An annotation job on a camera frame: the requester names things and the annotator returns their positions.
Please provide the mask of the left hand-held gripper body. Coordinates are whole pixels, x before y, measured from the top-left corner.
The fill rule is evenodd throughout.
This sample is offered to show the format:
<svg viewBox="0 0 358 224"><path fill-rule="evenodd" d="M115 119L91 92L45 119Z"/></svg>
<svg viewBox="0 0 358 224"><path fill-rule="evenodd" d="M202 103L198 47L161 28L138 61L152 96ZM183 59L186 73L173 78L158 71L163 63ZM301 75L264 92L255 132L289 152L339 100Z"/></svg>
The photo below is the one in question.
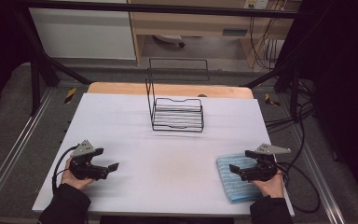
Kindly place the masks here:
<svg viewBox="0 0 358 224"><path fill-rule="evenodd" d="M81 142L75 150L71 153L71 164L69 170L77 179L106 179L108 176L108 168L96 166L91 163L95 157L91 157L90 153L93 152L95 147L88 141Z"/></svg>

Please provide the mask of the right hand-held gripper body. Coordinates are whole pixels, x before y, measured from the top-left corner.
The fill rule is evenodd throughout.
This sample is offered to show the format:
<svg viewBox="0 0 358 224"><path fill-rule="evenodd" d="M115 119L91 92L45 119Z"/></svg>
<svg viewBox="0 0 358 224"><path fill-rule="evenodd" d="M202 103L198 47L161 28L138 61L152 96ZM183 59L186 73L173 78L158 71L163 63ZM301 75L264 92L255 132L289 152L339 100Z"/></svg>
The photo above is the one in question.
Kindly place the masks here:
<svg viewBox="0 0 358 224"><path fill-rule="evenodd" d="M256 165L252 168L241 169L239 176L242 181L268 181L278 172L278 165L275 159L276 154L290 153L291 149L286 147L276 147L269 144L261 144L257 149L251 150L258 153Z"/></svg>

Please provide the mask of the blue striped towel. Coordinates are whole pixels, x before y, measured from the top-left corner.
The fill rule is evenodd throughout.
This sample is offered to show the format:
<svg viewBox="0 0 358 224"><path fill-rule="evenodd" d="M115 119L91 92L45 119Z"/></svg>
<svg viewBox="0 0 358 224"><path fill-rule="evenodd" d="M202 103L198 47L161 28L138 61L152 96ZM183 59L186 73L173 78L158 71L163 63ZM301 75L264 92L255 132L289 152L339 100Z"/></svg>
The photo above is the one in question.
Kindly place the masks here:
<svg viewBox="0 0 358 224"><path fill-rule="evenodd" d="M230 164L240 168L252 168L256 165L255 159L247 158L241 154L233 154L219 157L216 164L224 191L232 203L254 202L262 196L256 186L248 181L242 181L238 175L229 170Z"/></svg>

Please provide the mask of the black wire rack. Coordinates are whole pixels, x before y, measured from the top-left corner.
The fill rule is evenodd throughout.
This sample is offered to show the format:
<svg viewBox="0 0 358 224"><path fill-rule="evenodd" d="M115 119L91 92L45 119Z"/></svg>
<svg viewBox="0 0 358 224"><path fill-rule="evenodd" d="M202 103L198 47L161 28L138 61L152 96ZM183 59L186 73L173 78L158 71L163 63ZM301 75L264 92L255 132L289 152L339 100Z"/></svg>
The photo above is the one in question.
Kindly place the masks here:
<svg viewBox="0 0 358 224"><path fill-rule="evenodd" d="M152 130L201 133L204 128L204 116L199 96L174 96L172 93L163 93L162 84L194 86L209 80L209 66L206 60L150 58L145 89Z"/></svg>

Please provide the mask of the person's left hand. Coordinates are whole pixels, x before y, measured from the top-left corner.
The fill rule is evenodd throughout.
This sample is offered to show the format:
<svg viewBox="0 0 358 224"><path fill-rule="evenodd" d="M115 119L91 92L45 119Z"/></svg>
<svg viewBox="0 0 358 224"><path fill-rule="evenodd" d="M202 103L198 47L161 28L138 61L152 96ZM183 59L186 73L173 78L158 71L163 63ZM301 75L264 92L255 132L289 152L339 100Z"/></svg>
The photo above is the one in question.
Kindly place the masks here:
<svg viewBox="0 0 358 224"><path fill-rule="evenodd" d="M67 184L75 189L84 190L88 185L94 182L93 179L86 178L86 179L77 179L69 170L71 164L71 158L68 158L65 164L65 170L62 174L62 184Z"/></svg>

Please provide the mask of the person's right hand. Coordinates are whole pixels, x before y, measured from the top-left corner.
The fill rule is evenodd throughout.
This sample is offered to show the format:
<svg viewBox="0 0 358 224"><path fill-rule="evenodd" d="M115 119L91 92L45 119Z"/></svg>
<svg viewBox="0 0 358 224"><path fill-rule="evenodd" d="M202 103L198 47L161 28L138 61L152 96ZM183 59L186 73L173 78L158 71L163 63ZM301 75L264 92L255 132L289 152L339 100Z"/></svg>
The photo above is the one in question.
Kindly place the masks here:
<svg viewBox="0 0 358 224"><path fill-rule="evenodd" d="M270 196L271 198L283 198L284 197L284 184L282 180L282 172L278 171L268 181L254 180L252 184L259 188L264 197Z"/></svg>

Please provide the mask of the white table cover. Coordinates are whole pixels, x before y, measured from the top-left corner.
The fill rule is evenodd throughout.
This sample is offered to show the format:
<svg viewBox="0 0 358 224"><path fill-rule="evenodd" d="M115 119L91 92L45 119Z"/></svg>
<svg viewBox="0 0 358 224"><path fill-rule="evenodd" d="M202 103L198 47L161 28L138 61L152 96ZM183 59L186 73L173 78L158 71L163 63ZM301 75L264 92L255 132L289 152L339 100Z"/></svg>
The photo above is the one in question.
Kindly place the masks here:
<svg viewBox="0 0 358 224"><path fill-rule="evenodd" d="M86 93L61 151L83 140L103 149L96 165L116 163L105 180L86 188L89 211L99 215L242 217L247 202L231 203L216 161L269 142L255 99L202 99L200 133L151 127L144 95Z"/></svg>

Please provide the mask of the yellow black tape marker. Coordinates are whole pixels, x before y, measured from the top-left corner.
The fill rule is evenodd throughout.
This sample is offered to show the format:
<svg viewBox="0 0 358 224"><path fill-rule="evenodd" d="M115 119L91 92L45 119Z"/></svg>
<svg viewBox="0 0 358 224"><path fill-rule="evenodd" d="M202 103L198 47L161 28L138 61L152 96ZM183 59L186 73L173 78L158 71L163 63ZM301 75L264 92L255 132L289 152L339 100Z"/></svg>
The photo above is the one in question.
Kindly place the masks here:
<svg viewBox="0 0 358 224"><path fill-rule="evenodd" d="M268 105L281 106L279 102L272 101L268 93L265 93L265 103Z"/></svg>
<svg viewBox="0 0 358 224"><path fill-rule="evenodd" d="M73 96L75 95L75 93L76 93L76 88L71 88L71 89L68 91L68 93L67 93L67 95L66 95L66 97L65 97L64 103L65 103L65 104L70 104L70 102L71 102Z"/></svg>

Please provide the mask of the white cabinet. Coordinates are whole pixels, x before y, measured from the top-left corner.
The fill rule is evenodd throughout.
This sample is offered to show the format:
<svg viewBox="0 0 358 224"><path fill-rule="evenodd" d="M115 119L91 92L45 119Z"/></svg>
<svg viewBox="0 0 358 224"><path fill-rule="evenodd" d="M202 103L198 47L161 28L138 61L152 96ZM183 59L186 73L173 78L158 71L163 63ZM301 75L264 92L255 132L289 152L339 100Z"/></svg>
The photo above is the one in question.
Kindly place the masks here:
<svg viewBox="0 0 358 224"><path fill-rule="evenodd" d="M30 12L51 57L135 59L128 13L43 8Z"/></svg>

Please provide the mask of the office chair base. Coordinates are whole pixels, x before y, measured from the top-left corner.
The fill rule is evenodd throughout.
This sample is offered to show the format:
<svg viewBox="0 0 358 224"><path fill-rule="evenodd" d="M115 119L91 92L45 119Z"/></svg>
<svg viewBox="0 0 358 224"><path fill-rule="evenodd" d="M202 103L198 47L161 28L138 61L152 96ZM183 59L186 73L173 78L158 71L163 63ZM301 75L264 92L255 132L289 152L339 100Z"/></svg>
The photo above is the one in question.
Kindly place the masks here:
<svg viewBox="0 0 358 224"><path fill-rule="evenodd" d="M155 35L155 38L166 43L177 44L180 48L186 45L179 35Z"/></svg>

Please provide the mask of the aluminium floor rail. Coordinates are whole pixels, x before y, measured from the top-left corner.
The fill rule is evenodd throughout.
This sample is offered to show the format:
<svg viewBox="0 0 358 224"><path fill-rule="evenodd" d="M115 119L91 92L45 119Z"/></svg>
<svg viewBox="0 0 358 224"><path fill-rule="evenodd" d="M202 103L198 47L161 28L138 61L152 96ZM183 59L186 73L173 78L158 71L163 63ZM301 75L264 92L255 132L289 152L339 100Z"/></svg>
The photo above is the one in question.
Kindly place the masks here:
<svg viewBox="0 0 358 224"><path fill-rule="evenodd" d="M21 156L24 148L26 147L34 129L36 128L39 120L44 115L46 108L51 100L52 95L55 93L55 88L47 88L40 101L41 106L36 110L35 114L28 118L24 128L21 130L16 142L11 147L5 160L0 166L0 191L5 185L13 167L16 165Z"/></svg>
<svg viewBox="0 0 358 224"><path fill-rule="evenodd" d="M342 215L337 202L333 196L331 189L329 188L322 170L320 169L317 161L313 157L310 151L310 147L305 140L305 133L301 130L299 124L295 124L292 127L293 135L296 142L299 144L302 152L300 155L303 158L305 165L308 168L310 177L320 193L321 203L324 207L324 211L330 220L331 224L345 224L345 218Z"/></svg>

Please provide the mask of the white wall socket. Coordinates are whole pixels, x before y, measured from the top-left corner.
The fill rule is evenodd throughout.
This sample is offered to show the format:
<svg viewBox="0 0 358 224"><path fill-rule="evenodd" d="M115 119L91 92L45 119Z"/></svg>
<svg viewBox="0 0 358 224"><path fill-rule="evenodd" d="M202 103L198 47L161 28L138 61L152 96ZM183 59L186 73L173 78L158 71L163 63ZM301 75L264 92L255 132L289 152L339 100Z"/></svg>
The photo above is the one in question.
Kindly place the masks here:
<svg viewBox="0 0 358 224"><path fill-rule="evenodd" d="M269 3L269 0L245 0L244 8L250 9L265 9Z"/></svg>

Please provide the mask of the black metal frame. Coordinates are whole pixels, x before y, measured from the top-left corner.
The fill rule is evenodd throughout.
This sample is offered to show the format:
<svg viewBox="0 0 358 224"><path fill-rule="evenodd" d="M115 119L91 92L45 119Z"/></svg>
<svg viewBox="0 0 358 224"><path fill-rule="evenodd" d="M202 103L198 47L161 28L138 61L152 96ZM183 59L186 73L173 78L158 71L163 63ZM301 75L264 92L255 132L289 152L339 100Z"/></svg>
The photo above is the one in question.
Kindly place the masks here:
<svg viewBox="0 0 358 224"><path fill-rule="evenodd" d="M218 7L194 7L194 6L170 6L170 5L150 5L150 4L127 4L127 3L99 3L99 2L76 2L76 1L52 1L52 0L14 0L11 3L11 11L17 20L22 32L26 35L27 43L30 45L32 65L32 87L33 87L33 110L36 112L40 103L38 74L49 86L59 84L58 77L53 70L56 67L67 76L74 78L82 84L89 85L91 80L82 77L70 70L63 64L52 59L44 51L37 36L37 31L25 19L24 12L28 8L47 8L47 9L70 9L70 10L90 10L90 11L114 11L114 12L136 12L136 13L158 13L158 14L190 14L208 16L231 16L249 18L273 18L273 19L294 19L310 20L315 17L312 11L278 11L263 9L235 9Z"/></svg>

